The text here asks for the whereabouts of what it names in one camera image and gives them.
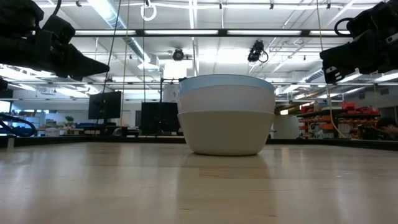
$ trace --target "white bowl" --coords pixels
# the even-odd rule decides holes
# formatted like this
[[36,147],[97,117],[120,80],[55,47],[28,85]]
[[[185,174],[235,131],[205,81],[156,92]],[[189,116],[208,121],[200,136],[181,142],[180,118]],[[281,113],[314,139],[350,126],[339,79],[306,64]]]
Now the white bowl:
[[275,115],[252,111],[178,114],[190,149],[213,156],[250,156],[264,147]]
[[197,88],[219,86],[219,85],[241,85],[262,88],[274,94],[275,88],[272,84],[265,80],[246,75],[199,75],[197,77],[188,78],[180,82],[178,86],[178,94],[180,96]]
[[178,97],[178,112],[258,111],[273,113],[274,92],[241,85],[218,85],[191,90]]

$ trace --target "table surface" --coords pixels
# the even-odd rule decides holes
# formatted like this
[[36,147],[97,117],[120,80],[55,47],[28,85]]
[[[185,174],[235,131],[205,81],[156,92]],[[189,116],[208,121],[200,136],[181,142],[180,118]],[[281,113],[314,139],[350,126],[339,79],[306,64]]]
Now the table surface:
[[0,152],[1,223],[394,223],[398,154],[266,146],[86,142]]

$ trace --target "ceiling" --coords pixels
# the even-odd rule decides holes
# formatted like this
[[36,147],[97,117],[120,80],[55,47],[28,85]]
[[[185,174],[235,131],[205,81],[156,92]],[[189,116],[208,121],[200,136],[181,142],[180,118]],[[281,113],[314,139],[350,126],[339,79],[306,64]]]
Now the ceiling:
[[[150,1],[156,6],[157,14],[151,21],[145,21],[141,16],[141,6],[144,1],[127,0],[89,0],[80,1],[81,7],[76,6],[75,0],[64,0],[58,16],[68,21],[75,29],[111,29],[112,27],[101,17],[97,7],[92,7],[93,2],[109,1],[115,10],[118,10],[119,2],[120,18],[128,24],[128,29],[319,29],[318,14],[315,0],[198,0],[197,9],[190,10],[190,4],[196,7],[195,0],[168,0]],[[55,0],[35,0],[45,13],[45,19],[40,23],[42,26],[55,8]],[[320,25],[322,29],[332,29],[335,22],[344,17],[354,17],[361,11],[373,7],[379,0],[339,0],[331,1],[331,8],[325,8],[328,1],[319,1]],[[147,9],[148,17],[152,9]],[[252,66],[248,63],[249,49],[256,40],[262,40],[269,54],[267,63],[258,63]],[[87,57],[107,63],[111,50],[112,37],[74,37],[71,43]],[[322,61],[319,52],[322,48],[329,49],[350,41],[350,38],[325,37],[135,37],[135,41],[148,55],[156,55],[160,66],[172,63],[171,52],[181,48],[189,56],[189,60],[179,64],[187,67],[187,77],[195,76],[193,55],[195,59],[197,75],[209,74],[236,74],[249,75],[265,79],[269,82],[300,82],[303,78],[317,72]],[[113,81],[122,82],[126,76],[126,82],[159,82],[162,72],[142,71],[138,68],[141,61],[129,46],[126,46],[122,38],[114,39],[112,57],[110,61],[111,70],[108,74]],[[380,75],[363,75],[350,82],[366,83]],[[4,77],[9,81],[31,81],[29,78],[13,79]],[[54,82],[73,82],[57,77],[47,76],[35,78],[38,80]],[[103,82],[105,74],[90,76],[86,82]],[[311,80],[314,83],[324,83],[322,75]],[[68,88],[86,93],[83,86],[69,84],[68,86],[54,86],[48,84],[29,85],[36,90]],[[325,94],[324,86],[296,86],[286,91],[290,85],[277,86],[279,99],[310,99]],[[128,85],[125,89],[158,89],[159,84],[151,85]],[[107,90],[119,90],[123,85],[110,85]],[[356,89],[355,86],[335,88],[335,92],[344,93]],[[101,85],[91,86],[91,90],[101,91]]]

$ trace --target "light fixture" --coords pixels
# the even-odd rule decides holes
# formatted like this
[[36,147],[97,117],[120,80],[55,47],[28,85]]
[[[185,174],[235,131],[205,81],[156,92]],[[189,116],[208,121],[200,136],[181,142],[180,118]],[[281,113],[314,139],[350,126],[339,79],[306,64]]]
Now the light fixture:
[[363,89],[363,87],[361,87],[361,88],[355,88],[355,89],[353,89],[353,90],[349,90],[349,91],[345,92],[345,94],[355,93],[356,91],[361,90],[361,89]]
[[29,85],[25,85],[25,84],[19,84],[19,85],[13,85],[13,84],[8,84],[9,86],[13,86],[13,87],[18,87],[18,88],[22,88],[24,90],[30,90],[30,91],[36,91],[35,88],[29,86]]
[[290,85],[284,90],[283,94],[290,93],[291,91],[297,89],[298,87],[311,87],[311,85]]
[[218,30],[145,30],[148,35],[217,35]]
[[75,35],[94,35],[94,36],[102,36],[102,35],[136,35],[137,32],[135,30],[76,30]]
[[299,100],[299,99],[304,98],[306,96],[307,96],[306,94],[300,94],[300,95],[295,96],[294,99],[295,100]]
[[375,79],[375,82],[384,82],[384,81],[388,81],[388,80],[392,80],[398,78],[398,73],[393,73],[393,74],[389,74],[389,75],[383,75],[380,78]]
[[80,93],[79,91],[70,90],[67,88],[57,88],[57,92],[72,97],[87,97],[87,95],[84,93]]
[[160,70],[159,66],[151,64],[151,63],[147,63],[147,62],[145,62],[145,68],[144,68],[144,63],[139,64],[137,67],[140,70],[145,69],[145,70],[150,71],[150,72],[156,72],[156,71]]
[[0,76],[10,78],[13,80],[39,80],[38,78],[35,78],[32,75],[24,74],[22,72],[15,71],[14,69],[3,67],[3,69],[0,68]]
[[351,81],[351,80],[354,80],[354,79],[360,77],[361,75],[362,75],[362,74],[354,74],[354,75],[351,75],[351,76],[349,76],[349,77],[346,77],[346,78],[343,79],[343,80],[338,81],[337,83],[348,82],[348,81]]
[[[350,34],[348,30],[339,30],[342,34]],[[319,35],[319,30],[311,30],[310,35]],[[321,35],[335,35],[337,36],[336,32],[334,30],[321,30]]]
[[[334,96],[337,96],[337,95],[339,95],[339,93],[330,93],[330,97],[334,97]],[[327,94],[320,95],[320,96],[318,96],[318,98],[326,99],[326,98],[328,98],[328,95]]]
[[288,114],[289,114],[288,110],[280,111],[280,115],[288,115]]
[[228,35],[300,35],[301,30],[228,30]]
[[300,110],[301,110],[301,108],[302,108],[303,106],[310,106],[310,105],[311,105],[311,103],[306,103],[306,104],[300,105]]

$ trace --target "computer monitor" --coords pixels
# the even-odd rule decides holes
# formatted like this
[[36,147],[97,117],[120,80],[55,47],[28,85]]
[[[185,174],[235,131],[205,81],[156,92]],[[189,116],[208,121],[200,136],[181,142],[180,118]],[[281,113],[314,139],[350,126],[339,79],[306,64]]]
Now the computer monitor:
[[90,95],[88,119],[120,118],[122,92]]
[[144,135],[177,132],[180,129],[177,115],[177,103],[142,103],[140,130]]

